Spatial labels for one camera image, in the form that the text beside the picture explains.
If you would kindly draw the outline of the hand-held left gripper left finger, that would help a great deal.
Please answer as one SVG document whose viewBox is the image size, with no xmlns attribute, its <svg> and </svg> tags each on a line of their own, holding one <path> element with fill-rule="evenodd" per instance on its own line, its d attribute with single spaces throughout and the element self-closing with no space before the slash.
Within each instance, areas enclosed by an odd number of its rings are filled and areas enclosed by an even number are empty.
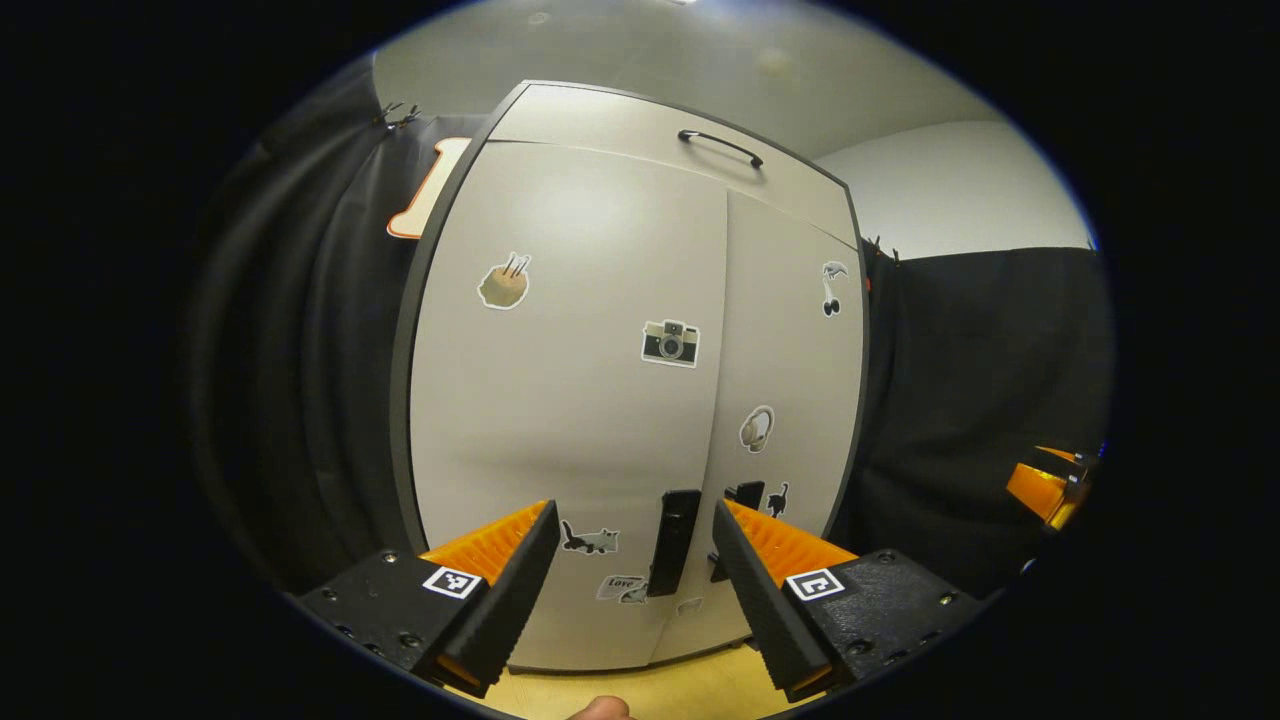
<svg viewBox="0 0 1280 720">
<path fill-rule="evenodd" d="M 484 698 L 561 543 L 543 500 L 424 553 L 384 548 L 298 597 L 328 629 L 424 682 Z"/>
</svg>

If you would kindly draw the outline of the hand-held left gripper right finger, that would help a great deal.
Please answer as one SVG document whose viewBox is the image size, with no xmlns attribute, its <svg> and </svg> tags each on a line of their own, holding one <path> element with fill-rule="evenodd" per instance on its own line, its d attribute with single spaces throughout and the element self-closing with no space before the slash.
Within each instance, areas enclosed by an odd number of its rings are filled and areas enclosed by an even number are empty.
<svg viewBox="0 0 1280 720">
<path fill-rule="evenodd" d="M 900 550 L 855 555 L 728 498 L 716 506 L 712 537 L 765 670 L 790 702 L 896 671 L 982 611 Z"/>
</svg>

